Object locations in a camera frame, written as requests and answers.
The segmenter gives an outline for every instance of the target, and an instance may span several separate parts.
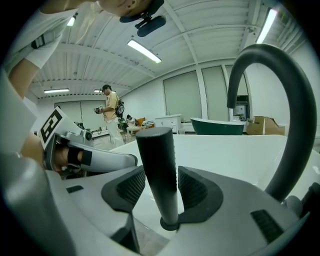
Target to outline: white bathtub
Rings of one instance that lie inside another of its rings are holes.
[[[287,137],[281,135],[173,135],[173,138],[177,168],[186,166],[202,169],[247,181],[262,190],[266,188],[277,170],[287,142]],[[142,165],[136,141],[113,151],[133,154],[138,158],[138,165]],[[302,199],[313,182],[320,183],[320,154],[314,150],[290,195]],[[184,211],[180,194],[178,194],[178,210]],[[174,231],[167,231],[161,227],[161,215],[147,179],[133,215],[146,227],[168,239],[175,235]]]

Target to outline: beige pants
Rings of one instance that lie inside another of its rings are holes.
[[[112,147],[115,149],[124,145],[125,144],[124,140],[118,129],[118,118],[115,118],[110,121],[106,121],[105,123],[106,123],[106,128],[108,129],[110,134]]]

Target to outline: green bathtub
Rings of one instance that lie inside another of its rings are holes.
[[[197,135],[242,135],[245,122],[190,118]]]

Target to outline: black wrist strap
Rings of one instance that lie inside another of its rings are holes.
[[[78,160],[78,154],[82,151],[81,148],[70,147],[68,152],[68,163],[73,165],[81,165],[81,162]]]

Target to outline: floor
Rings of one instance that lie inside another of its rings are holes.
[[[136,140],[136,137],[134,135],[129,138],[129,140],[127,135],[122,135],[122,137],[125,143],[133,142]],[[113,146],[110,141],[110,136],[107,135],[100,138],[95,138],[94,147],[100,150],[112,150]],[[169,242],[167,238],[147,228],[137,219],[134,219],[134,227],[140,247],[140,254],[142,256],[157,255]]]

